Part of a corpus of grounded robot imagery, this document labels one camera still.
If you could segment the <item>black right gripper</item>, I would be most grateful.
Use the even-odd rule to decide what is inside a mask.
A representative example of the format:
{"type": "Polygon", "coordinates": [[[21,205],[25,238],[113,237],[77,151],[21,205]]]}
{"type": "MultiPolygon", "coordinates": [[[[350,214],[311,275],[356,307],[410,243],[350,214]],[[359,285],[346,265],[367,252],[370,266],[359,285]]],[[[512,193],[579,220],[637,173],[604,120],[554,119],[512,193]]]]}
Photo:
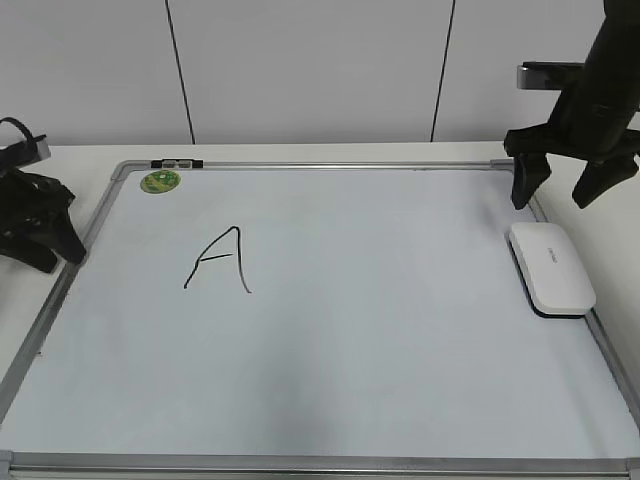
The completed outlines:
{"type": "Polygon", "coordinates": [[[609,189],[638,173],[639,132],[629,123],[639,107],[639,90],[562,90],[547,122],[507,132],[506,153],[514,157],[511,201],[522,210],[550,177],[547,153],[589,162],[572,198],[584,209],[609,189]]]}

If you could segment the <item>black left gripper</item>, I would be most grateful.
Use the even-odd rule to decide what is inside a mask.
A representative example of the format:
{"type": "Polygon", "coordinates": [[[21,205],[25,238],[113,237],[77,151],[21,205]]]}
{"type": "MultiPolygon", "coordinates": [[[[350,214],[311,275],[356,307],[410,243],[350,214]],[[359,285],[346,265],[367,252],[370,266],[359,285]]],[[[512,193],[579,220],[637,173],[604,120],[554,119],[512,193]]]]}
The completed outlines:
{"type": "Polygon", "coordinates": [[[79,265],[86,248],[68,209],[75,195],[59,180],[10,168],[1,174],[1,255],[44,273],[59,259],[79,265]]]}

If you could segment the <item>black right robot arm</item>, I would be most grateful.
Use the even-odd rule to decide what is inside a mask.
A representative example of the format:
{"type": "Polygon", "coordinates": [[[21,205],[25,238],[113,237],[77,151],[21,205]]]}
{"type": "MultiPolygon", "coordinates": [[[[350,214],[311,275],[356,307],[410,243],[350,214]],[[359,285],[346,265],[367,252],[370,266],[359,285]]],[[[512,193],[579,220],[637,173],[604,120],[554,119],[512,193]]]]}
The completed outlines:
{"type": "Polygon", "coordinates": [[[510,130],[504,139],[514,161],[516,209],[549,178],[550,154],[585,162],[572,192],[580,208],[639,171],[639,133],[629,127],[639,110],[639,4],[607,1],[604,13],[584,62],[528,61],[518,67],[518,88],[560,95],[545,123],[510,130]]]}

